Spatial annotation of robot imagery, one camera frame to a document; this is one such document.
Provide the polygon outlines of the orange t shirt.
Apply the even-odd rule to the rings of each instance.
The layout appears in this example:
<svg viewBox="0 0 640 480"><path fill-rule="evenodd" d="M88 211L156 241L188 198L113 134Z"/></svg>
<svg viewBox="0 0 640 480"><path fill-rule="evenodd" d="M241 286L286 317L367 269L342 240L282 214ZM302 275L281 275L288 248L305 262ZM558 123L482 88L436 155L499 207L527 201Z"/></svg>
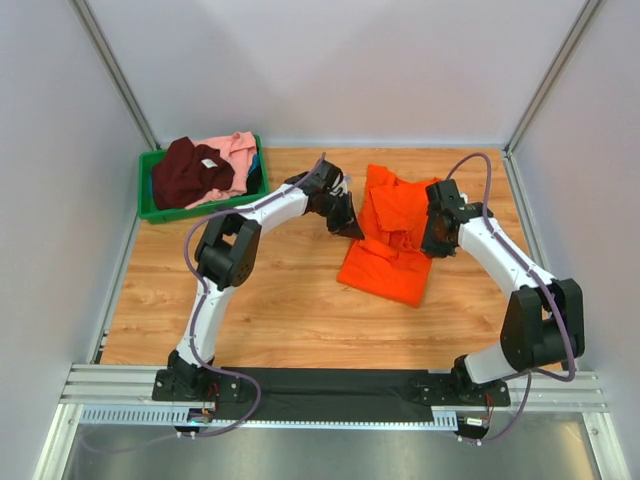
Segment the orange t shirt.
<svg viewBox="0 0 640 480"><path fill-rule="evenodd" d="M369 165L358 223L337 281L369 294L420 306L432 259L421 251L428 220L426 188L438 178L408 182L384 166Z"/></svg>

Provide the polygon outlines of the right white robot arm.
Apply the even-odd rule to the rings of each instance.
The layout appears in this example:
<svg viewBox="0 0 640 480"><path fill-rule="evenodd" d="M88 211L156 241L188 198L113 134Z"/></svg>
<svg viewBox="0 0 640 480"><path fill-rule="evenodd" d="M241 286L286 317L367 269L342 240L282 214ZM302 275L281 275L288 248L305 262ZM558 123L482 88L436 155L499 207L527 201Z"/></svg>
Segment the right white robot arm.
<svg viewBox="0 0 640 480"><path fill-rule="evenodd" d="M453 179L426 188L427 225L421 250L433 258L461 249L489 274L508 300L500 337L463 356L456 367L486 384L556 364L575 368L585 351L583 292L533 262L481 202L469 203Z"/></svg>

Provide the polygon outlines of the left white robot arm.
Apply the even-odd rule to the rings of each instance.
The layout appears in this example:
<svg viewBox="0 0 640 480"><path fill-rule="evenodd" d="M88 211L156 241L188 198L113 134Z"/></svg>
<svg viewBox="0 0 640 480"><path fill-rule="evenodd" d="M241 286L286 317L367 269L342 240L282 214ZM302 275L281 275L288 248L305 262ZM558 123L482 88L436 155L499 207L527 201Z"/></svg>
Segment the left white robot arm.
<svg viewBox="0 0 640 480"><path fill-rule="evenodd" d="M167 367L156 374L155 400L210 399L221 375L213 367L215 346L226 310L236 290L253 272L260 240L285 222L317 214L332 235L361 240L348 177L325 158L312 170L287 179L265 197L218 210L200 224L204 231L193 257L184 251L197 281L190 319Z"/></svg>

